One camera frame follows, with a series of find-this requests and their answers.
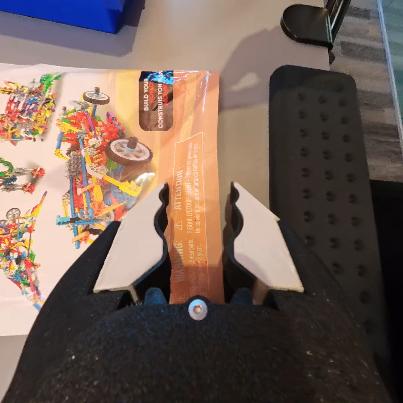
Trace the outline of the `orange toy set bag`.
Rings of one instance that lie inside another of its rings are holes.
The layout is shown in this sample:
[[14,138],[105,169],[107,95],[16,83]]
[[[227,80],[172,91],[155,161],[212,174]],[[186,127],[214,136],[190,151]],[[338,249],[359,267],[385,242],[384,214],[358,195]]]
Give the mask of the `orange toy set bag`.
[[1,66],[1,336],[27,335],[109,224],[169,186],[170,302],[224,302],[219,73]]

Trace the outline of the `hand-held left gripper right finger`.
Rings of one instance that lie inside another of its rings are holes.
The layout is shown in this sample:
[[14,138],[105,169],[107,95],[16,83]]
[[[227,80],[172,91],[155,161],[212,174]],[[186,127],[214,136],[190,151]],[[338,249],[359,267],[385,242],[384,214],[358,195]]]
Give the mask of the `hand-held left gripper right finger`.
[[236,181],[229,201],[233,235],[226,247],[225,274],[234,293],[245,291],[253,305],[263,305],[273,290],[303,294],[280,219]]

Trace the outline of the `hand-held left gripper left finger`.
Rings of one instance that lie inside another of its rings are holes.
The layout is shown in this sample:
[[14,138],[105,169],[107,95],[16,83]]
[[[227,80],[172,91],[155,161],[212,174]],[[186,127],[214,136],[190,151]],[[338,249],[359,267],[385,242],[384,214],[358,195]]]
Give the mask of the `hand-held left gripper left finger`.
[[93,287],[95,295],[123,291],[135,304],[168,304],[168,206],[169,185],[161,183],[124,216]]

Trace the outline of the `blue plastic bin with tag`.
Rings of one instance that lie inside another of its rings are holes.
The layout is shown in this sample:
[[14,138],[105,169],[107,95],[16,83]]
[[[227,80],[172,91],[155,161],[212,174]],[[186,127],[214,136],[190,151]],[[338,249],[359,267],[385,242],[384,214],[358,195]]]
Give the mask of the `blue plastic bin with tag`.
[[46,21],[117,33],[136,26],[144,9],[142,0],[2,0],[2,12]]

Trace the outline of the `black perforated board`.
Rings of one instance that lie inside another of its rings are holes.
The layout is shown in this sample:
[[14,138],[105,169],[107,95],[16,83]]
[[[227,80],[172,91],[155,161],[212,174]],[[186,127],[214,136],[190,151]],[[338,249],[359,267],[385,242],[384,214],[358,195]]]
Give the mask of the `black perforated board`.
[[269,87],[270,209],[341,285],[375,356],[390,358],[385,292],[355,81],[282,65]]

